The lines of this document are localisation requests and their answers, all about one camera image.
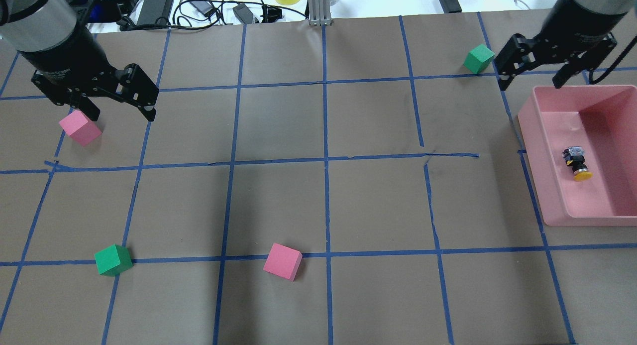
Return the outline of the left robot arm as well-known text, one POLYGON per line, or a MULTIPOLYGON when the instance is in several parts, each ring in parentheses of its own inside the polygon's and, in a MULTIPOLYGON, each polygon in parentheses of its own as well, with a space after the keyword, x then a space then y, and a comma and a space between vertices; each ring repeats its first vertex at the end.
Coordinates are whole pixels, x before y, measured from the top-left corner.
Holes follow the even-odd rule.
POLYGON ((58 106, 90 120, 100 117, 93 97, 137 108, 155 120, 159 89, 141 66, 118 70, 109 63, 87 24, 102 0, 1 0, 1 36, 35 71, 31 82, 58 106))

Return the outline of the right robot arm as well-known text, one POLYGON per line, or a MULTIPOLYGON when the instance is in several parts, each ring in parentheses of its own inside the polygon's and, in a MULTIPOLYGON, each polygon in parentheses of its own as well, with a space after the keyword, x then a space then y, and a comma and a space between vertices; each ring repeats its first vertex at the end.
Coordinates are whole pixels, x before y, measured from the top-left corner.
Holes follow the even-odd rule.
POLYGON ((534 37, 513 34, 495 58, 498 85, 507 90, 518 75, 560 64, 555 88, 582 71, 592 73, 617 46, 612 30, 636 0, 557 0, 534 37))

